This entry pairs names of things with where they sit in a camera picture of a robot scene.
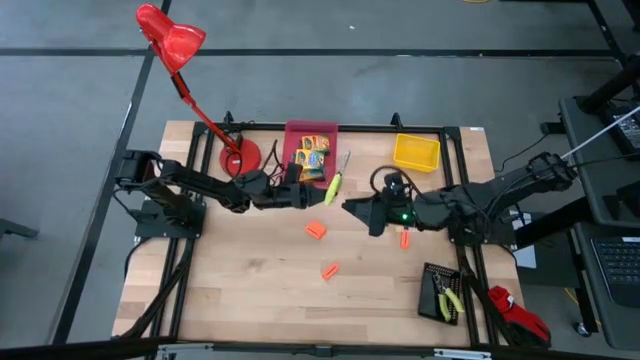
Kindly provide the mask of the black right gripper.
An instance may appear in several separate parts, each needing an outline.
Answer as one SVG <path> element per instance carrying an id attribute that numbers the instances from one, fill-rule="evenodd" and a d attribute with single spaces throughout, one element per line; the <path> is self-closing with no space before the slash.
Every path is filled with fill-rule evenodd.
<path id="1" fill-rule="evenodd" d="M 416 215 L 414 202 L 410 197 L 391 197 L 386 205 L 377 196 L 347 199 L 342 208 L 356 217 L 369 217 L 368 234 L 381 236 L 388 224 L 404 228 L 422 228 L 422 222 Z"/>

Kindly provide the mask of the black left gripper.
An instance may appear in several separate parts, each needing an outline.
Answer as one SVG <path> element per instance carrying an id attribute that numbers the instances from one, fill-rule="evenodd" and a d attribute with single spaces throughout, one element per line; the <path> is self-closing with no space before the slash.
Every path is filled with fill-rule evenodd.
<path id="1" fill-rule="evenodd" d="M 279 199 L 283 207 L 306 209 L 324 202 L 326 190 L 314 185 L 294 183 L 279 187 Z"/>

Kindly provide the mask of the washable Crayola crayon box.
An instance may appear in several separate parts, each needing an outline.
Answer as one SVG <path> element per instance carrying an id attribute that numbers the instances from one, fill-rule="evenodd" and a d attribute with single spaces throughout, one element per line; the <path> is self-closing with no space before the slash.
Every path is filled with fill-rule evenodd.
<path id="1" fill-rule="evenodd" d="M 314 150 L 297 149 L 295 152 L 295 163 L 303 169 L 322 169 L 324 167 L 325 155 Z"/>

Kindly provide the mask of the green-handled pliers dark jaws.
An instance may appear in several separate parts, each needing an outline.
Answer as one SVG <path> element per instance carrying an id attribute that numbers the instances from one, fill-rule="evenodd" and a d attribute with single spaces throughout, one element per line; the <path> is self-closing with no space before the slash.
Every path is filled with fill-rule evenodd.
<path id="1" fill-rule="evenodd" d="M 450 309 L 454 309 L 457 313 L 464 313 L 465 309 L 459 297 L 451 290 L 442 277 L 435 273 L 432 275 L 433 283 L 438 292 L 438 305 L 440 313 L 445 322 L 450 322 L 452 313 Z"/>

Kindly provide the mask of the pink plastic bin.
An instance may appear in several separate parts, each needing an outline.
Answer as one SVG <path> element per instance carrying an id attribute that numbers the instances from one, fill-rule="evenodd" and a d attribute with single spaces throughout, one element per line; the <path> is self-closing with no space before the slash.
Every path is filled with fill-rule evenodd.
<path id="1" fill-rule="evenodd" d="M 287 166 L 294 159 L 295 150 L 303 136 L 326 135 L 329 139 L 329 150 L 325 156 L 323 181 L 316 180 L 313 184 L 318 188 L 326 189 L 336 172 L 337 138 L 339 126 L 336 122 L 321 122 L 311 120 L 290 120 L 285 125 L 285 135 L 282 145 L 282 163 Z"/>

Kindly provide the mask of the yellow plastic basket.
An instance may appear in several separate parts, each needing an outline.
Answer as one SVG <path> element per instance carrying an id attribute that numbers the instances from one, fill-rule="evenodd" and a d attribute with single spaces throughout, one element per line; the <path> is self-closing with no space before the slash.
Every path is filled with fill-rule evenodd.
<path id="1" fill-rule="evenodd" d="M 437 140 L 397 134 L 394 146 L 393 161 L 398 167 L 419 172 L 433 172 L 440 165 L 441 143 Z"/>

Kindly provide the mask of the black perforated tray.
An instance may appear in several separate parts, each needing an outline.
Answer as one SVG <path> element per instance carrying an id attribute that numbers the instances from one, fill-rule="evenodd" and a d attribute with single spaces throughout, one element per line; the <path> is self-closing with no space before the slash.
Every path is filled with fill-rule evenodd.
<path id="1" fill-rule="evenodd" d="M 438 305 L 438 292 L 432 279 L 432 275 L 435 273 L 439 274 L 442 277 L 442 279 L 448 284 L 451 290 L 460 299 L 460 273 L 450 268 L 442 267 L 432 263 L 425 263 L 421 279 L 417 313 L 421 317 L 429 318 L 449 325 L 456 325 L 458 323 L 458 317 L 461 313 L 457 313 L 454 309 L 450 309 L 452 313 L 452 319 L 450 322 L 445 322 L 440 313 Z"/>

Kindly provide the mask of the red glove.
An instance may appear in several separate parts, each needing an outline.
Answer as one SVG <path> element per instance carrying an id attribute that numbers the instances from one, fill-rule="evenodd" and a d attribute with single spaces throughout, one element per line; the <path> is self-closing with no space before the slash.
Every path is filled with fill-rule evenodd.
<path id="1" fill-rule="evenodd" d="M 510 330 L 511 337 L 518 345 L 546 349 L 551 346 L 549 327 L 538 315 L 518 305 L 507 289 L 494 286 L 488 291 L 488 296 L 500 312 Z"/>

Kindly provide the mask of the red desk lamp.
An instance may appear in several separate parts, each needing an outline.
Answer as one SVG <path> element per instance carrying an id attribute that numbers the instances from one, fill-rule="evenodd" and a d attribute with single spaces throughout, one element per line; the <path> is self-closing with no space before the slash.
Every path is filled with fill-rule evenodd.
<path id="1" fill-rule="evenodd" d="M 241 134 L 232 138 L 218 127 L 198 107 L 180 73 L 202 47 L 207 34 L 195 26 L 175 23 L 150 3 L 140 5 L 135 17 L 142 34 L 169 73 L 180 99 L 223 142 L 224 147 L 219 155 L 222 169 L 231 177 L 257 170 L 262 161 L 259 147 Z"/>

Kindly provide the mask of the black laptop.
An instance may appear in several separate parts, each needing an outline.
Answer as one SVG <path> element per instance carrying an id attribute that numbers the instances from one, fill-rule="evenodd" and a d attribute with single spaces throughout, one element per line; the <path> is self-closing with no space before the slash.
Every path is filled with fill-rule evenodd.
<path id="1" fill-rule="evenodd" d="M 640 308 L 640 237 L 592 238 L 591 245 L 611 300 Z"/>

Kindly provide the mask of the dark side desk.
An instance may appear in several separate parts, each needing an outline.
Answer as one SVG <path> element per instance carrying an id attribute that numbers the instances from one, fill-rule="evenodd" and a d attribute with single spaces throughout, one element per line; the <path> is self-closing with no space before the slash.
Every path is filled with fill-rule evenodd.
<path id="1" fill-rule="evenodd" d="M 635 215 L 618 195 L 618 190 L 640 182 L 640 161 L 629 161 L 622 154 L 597 115 L 580 110 L 577 98 L 559 102 L 566 129 L 569 158 L 578 163 L 591 219 L 573 226 L 576 241 L 586 265 L 593 303 L 609 346 L 640 351 L 640 308 L 614 303 L 607 292 L 591 245 L 592 238 L 640 237 L 640 216 Z"/>

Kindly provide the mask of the black stand foot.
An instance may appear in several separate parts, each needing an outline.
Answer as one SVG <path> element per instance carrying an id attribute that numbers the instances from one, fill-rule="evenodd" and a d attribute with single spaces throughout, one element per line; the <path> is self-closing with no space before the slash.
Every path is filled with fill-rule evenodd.
<path id="1" fill-rule="evenodd" d="M 17 235 L 27 239 L 34 239 L 38 235 L 36 229 L 0 218 L 0 240 L 5 235 Z"/>

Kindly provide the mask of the black aluminium table frame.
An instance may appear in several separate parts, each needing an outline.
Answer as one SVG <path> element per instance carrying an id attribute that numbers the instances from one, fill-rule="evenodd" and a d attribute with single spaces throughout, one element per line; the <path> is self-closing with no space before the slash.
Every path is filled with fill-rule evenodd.
<path id="1" fill-rule="evenodd" d="M 392 164 L 393 126 L 339 125 L 337 149 L 351 151 L 339 196 L 331 206 L 254 210 L 232 214 L 207 202 L 204 234 L 195 240 L 179 325 L 181 341 L 309 345 L 468 347 L 467 317 L 476 316 L 479 341 L 489 342 L 479 299 L 465 304 L 458 325 L 417 314 L 425 262 L 458 269 L 445 230 L 401 227 L 370 237 L 365 224 L 341 208 L 347 198 L 372 194 L 370 174 Z M 321 240 L 304 228 L 328 228 Z M 112 334 L 134 325 L 158 293 L 169 240 L 151 239 L 129 265 Z M 322 271 L 340 269 L 328 281 Z"/>

